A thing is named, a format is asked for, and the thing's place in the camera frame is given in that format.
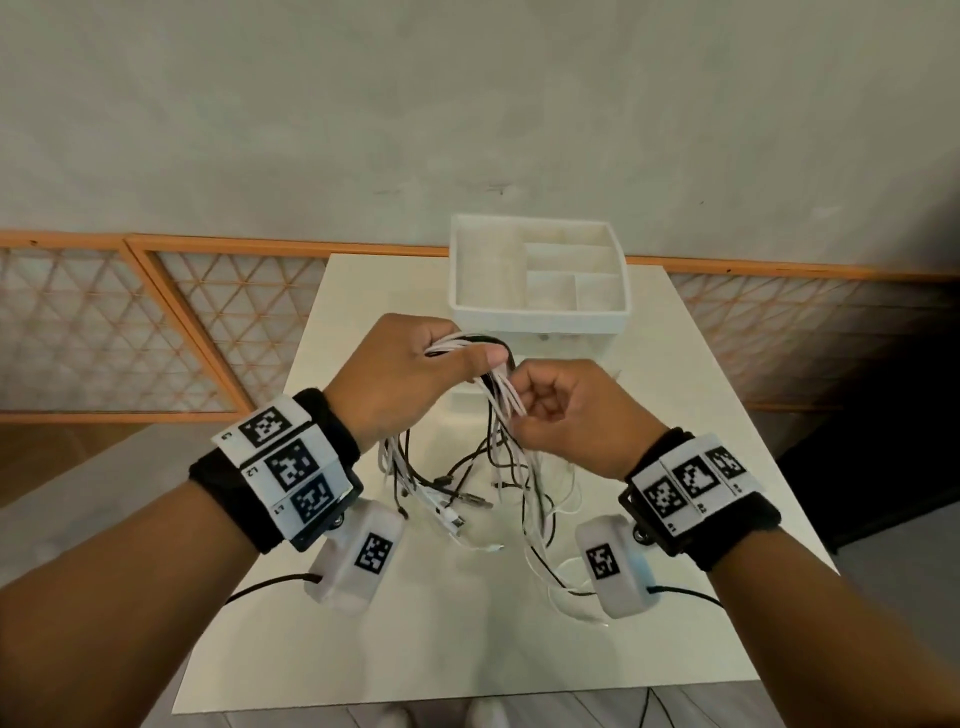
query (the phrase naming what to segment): wristband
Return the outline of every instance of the wristband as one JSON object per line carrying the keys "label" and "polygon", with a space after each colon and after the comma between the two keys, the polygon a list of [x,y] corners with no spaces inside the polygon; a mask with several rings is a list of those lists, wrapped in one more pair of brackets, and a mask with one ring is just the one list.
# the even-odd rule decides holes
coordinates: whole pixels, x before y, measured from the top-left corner
{"label": "wristband", "polygon": [[211,438],[190,468],[261,553],[287,539],[310,547],[357,499],[352,435],[317,389],[280,396]]}
{"label": "wristband", "polygon": [[686,552],[703,570],[748,533],[776,528],[780,512],[716,435],[675,427],[640,458],[620,494],[638,529],[668,555]]}

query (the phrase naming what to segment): shoe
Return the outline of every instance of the shoe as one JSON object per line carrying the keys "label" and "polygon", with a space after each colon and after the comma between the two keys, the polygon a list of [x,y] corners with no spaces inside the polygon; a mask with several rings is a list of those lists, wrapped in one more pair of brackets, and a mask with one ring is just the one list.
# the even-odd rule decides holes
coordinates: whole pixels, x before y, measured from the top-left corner
{"label": "shoe", "polygon": [[464,728],[510,728],[503,701],[498,697],[478,697],[470,701]]}
{"label": "shoe", "polygon": [[402,705],[392,705],[380,716],[376,728],[414,728],[414,720]]}

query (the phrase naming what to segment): tabletop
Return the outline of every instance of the tabletop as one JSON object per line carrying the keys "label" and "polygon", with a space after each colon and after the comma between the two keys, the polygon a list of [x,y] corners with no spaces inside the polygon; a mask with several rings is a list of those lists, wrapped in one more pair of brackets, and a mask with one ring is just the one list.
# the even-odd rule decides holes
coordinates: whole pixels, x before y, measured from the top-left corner
{"label": "tabletop", "polygon": [[[619,371],[620,384],[664,422],[717,433],[763,483],[783,527],[830,564],[669,277],[660,267],[628,268],[634,313],[605,365]],[[285,391],[325,386],[382,313],[447,315],[446,273],[444,258],[332,257]],[[413,429],[411,460],[421,473],[445,473],[483,439],[483,398],[475,411],[457,399],[441,399]],[[375,451],[355,471],[365,497],[393,502]],[[550,547],[555,565],[576,555],[577,523],[622,512],[616,502],[622,484],[580,470],[577,481],[582,505],[560,516]],[[489,477],[472,483],[473,492],[491,489]],[[491,511],[459,509],[474,542],[505,545],[496,553],[463,548],[418,504],[407,509],[406,532],[366,613],[338,613],[296,582],[229,604],[194,648],[174,712],[756,679],[726,613],[701,599],[664,595],[651,611],[607,626],[561,614],[524,559],[518,507],[509,500]],[[279,546],[256,562],[241,587],[307,570],[322,542],[306,553]],[[647,556],[659,583],[712,594],[689,559],[656,549]],[[602,616],[595,599],[560,606]]]}

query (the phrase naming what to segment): white organizer box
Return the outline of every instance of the white organizer box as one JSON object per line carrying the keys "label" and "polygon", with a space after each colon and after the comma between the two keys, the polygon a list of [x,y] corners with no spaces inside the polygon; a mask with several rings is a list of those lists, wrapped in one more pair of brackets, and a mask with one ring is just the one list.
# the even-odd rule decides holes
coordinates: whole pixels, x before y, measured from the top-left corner
{"label": "white organizer box", "polygon": [[453,216],[449,302],[463,330],[532,356],[596,358],[631,312],[608,223],[528,217]]}

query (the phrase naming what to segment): person's right hand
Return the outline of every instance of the person's right hand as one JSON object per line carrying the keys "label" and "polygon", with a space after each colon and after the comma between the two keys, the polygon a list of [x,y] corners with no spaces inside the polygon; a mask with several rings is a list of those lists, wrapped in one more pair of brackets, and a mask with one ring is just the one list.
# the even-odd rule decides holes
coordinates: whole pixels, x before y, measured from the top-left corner
{"label": "person's right hand", "polygon": [[603,477],[623,480],[667,431],[588,359],[527,359],[510,381],[527,408],[516,440]]}

